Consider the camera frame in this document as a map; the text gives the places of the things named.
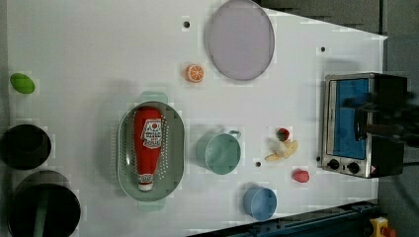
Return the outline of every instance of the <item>oven window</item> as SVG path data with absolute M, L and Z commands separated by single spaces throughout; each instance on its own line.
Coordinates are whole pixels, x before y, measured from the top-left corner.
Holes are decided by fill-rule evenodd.
M 355 139 L 355 110 L 343 108 L 346 99 L 363 97 L 369 92 L 368 79 L 341 80 L 336 85 L 336 110 L 333 155 L 366 159 L 366 141 Z

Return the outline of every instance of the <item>black bowl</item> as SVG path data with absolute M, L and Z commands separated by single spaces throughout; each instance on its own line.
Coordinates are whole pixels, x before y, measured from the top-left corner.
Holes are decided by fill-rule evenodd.
M 51 150 L 48 135 L 30 124 L 10 128 L 1 143 L 3 161 L 17 170 L 35 169 L 45 162 Z
M 80 202 L 71 190 L 60 185 L 36 185 L 15 195 L 8 216 L 9 231 L 14 237 L 27 237 L 41 228 L 44 237 L 68 237 L 80 215 Z

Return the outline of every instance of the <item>green egg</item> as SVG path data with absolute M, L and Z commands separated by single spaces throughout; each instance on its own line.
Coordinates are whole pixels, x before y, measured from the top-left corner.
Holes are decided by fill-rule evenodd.
M 22 94 L 31 94 L 35 90 L 34 81 L 27 75 L 15 73 L 10 77 L 13 88 Z

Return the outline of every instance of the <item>black pot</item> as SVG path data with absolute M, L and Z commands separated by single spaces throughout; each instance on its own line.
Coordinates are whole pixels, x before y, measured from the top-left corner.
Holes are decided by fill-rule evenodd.
M 48 135 L 30 124 L 10 128 L 1 143 L 3 161 L 17 170 L 35 169 L 45 162 L 51 150 Z
M 14 237 L 68 237 L 80 215 L 80 202 L 65 177 L 40 171 L 17 187 L 8 215 L 9 231 Z

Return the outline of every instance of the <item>white table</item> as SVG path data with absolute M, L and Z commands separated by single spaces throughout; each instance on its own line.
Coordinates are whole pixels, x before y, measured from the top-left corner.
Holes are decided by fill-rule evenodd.
M 61 172 L 79 196 L 82 218 L 73 236 L 185 236 L 252 223 L 241 206 L 252 184 L 276 192 L 273 218 L 377 198 L 377 180 L 325 172 L 315 157 L 324 76 L 381 72 L 385 38 L 266 10 L 274 59 L 261 77 L 239 83 L 217 72 L 204 45 L 206 22 L 223 2 L 8 1 L 10 73 L 37 83 L 30 96 L 10 90 L 11 125 L 30 122 L 52 138 L 39 169 Z M 188 62 L 205 67 L 203 83 L 182 78 Z M 146 90 L 165 92 L 186 127 L 184 177 L 158 211 L 138 208 L 115 170 L 119 121 Z M 226 176 L 195 161 L 196 141 L 218 126 L 242 132 L 242 159 Z M 277 126 L 292 130 L 299 149 L 267 163 L 267 139 Z M 309 183 L 291 179 L 295 168 L 309 172 Z

